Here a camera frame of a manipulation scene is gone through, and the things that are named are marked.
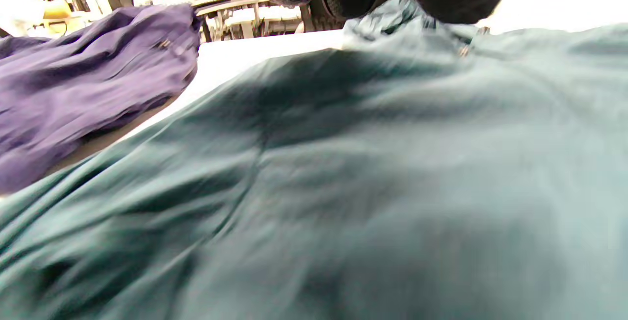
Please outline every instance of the teal fabric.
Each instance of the teal fabric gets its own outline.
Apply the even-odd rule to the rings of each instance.
[[[628,27],[417,9],[2,202],[0,318],[628,318]]]

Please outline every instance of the wrinkled fabric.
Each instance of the wrinkled fabric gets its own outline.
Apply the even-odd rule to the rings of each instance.
[[[625,320],[628,26],[452,32],[267,61],[16,193],[3,319]]]
[[[123,8],[57,40],[0,40],[0,193],[41,178],[88,134],[186,88],[198,21],[188,5]]]

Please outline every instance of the person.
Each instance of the person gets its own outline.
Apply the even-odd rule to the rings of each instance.
[[[0,36],[27,36],[42,20],[59,20],[72,14],[65,0],[0,0]]]

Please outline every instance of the purple fabric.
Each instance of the purple fabric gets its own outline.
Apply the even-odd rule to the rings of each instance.
[[[57,40],[0,40],[0,193],[39,179],[81,137],[180,94],[198,29],[189,5],[131,7]]]

